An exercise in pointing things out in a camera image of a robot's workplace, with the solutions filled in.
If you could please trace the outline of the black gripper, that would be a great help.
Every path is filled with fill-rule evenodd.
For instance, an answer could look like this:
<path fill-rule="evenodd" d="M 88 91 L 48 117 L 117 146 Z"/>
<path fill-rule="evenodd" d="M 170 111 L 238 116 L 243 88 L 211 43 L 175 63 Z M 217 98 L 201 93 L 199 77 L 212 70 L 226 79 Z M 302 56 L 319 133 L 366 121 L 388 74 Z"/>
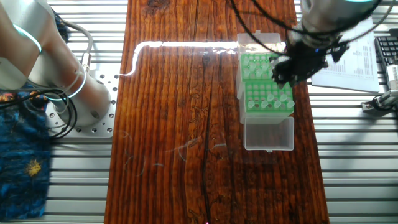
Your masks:
<path fill-rule="evenodd" d="M 314 74 L 328 67 L 327 49 L 307 46 L 304 42 L 289 42 L 288 56 L 271 57 L 272 79 L 279 88 L 295 86 L 312 78 Z"/>

